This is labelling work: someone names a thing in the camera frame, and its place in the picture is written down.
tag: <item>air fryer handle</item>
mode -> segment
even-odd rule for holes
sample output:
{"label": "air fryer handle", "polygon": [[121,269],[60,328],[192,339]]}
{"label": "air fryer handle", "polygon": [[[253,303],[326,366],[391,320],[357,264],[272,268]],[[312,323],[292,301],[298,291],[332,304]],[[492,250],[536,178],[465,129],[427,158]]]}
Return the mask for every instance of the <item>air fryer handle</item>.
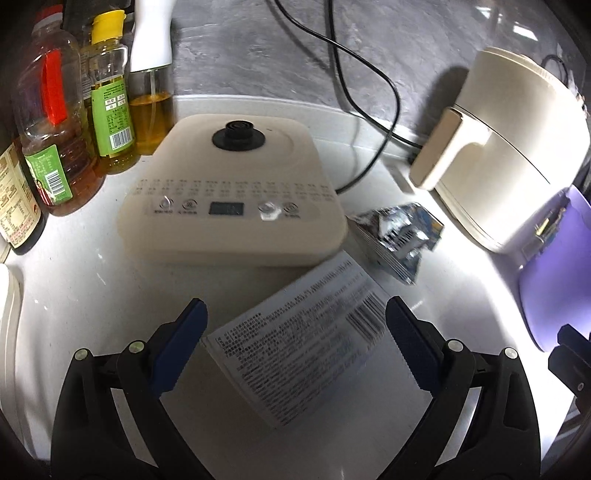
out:
{"label": "air fryer handle", "polygon": [[433,190],[459,151],[469,144],[485,145],[491,129],[479,120],[446,108],[431,137],[413,162],[410,180],[415,187]]}

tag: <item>control button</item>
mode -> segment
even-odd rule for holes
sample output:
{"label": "control button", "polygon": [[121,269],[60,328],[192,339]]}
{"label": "control button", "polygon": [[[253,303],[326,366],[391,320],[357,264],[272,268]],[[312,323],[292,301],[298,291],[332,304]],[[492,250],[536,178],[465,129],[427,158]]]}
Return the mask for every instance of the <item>control button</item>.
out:
{"label": "control button", "polygon": [[197,208],[197,202],[193,199],[185,200],[183,202],[183,209],[185,210],[195,210]]}
{"label": "control button", "polygon": [[264,202],[259,204],[259,211],[261,212],[261,220],[277,220],[281,215],[281,207],[273,202]]}
{"label": "control button", "polygon": [[266,215],[269,215],[271,213],[275,213],[275,211],[278,209],[277,205],[275,205],[273,202],[265,202],[265,203],[261,203],[259,205],[259,210],[261,213],[264,213]]}
{"label": "control button", "polygon": [[299,211],[300,211],[298,206],[293,202],[284,203],[283,209],[284,209],[285,213],[299,213]]}
{"label": "control button", "polygon": [[160,204],[158,205],[160,208],[162,208],[162,210],[168,210],[172,204],[173,204],[173,200],[169,199],[166,195],[164,196],[164,198],[162,200],[160,200]]}

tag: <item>silver snack packet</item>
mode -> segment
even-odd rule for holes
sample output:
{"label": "silver snack packet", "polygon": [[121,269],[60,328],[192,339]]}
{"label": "silver snack packet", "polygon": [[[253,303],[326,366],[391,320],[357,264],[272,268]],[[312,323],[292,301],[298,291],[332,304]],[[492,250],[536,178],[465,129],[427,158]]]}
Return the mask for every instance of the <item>silver snack packet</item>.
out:
{"label": "silver snack packet", "polygon": [[433,250],[443,224],[418,203],[349,215],[351,231],[370,260],[391,275],[412,285],[421,250]]}

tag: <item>product label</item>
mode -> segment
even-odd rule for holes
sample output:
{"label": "product label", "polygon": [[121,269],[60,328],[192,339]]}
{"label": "product label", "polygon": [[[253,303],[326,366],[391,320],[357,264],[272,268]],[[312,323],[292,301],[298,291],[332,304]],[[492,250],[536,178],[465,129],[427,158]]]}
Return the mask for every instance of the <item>product label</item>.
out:
{"label": "product label", "polygon": [[123,79],[92,90],[92,117],[101,157],[126,149],[134,142]]}
{"label": "product label", "polygon": [[80,51],[80,77],[82,80],[82,98],[86,100],[90,98],[90,91],[92,88],[92,81],[88,76],[88,48],[83,48]]}
{"label": "product label", "polygon": [[14,145],[0,156],[0,233],[13,247],[29,238],[41,218]]}
{"label": "product label", "polygon": [[55,145],[25,158],[37,190],[47,205],[59,205],[73,197]]}

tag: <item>white appliance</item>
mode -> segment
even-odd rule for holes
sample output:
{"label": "white appliance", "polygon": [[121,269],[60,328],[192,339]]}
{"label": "white appliance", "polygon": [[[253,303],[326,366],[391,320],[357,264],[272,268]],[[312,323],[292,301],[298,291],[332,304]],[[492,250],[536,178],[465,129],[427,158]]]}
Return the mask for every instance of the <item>white appliance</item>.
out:
{"label": "white appliance", "polygon": [[478,53],[410,178],[435,188],[484,247],[503,251],[571,184],[588,149],[586,114],[568,88],[528,57],[490,47]]}
{"label": "white appliance", "polygon": [[286,266],[337,252],[347,223],[304,125],[203,114],[162,141],[125,198],[118,230],[141,258]]}

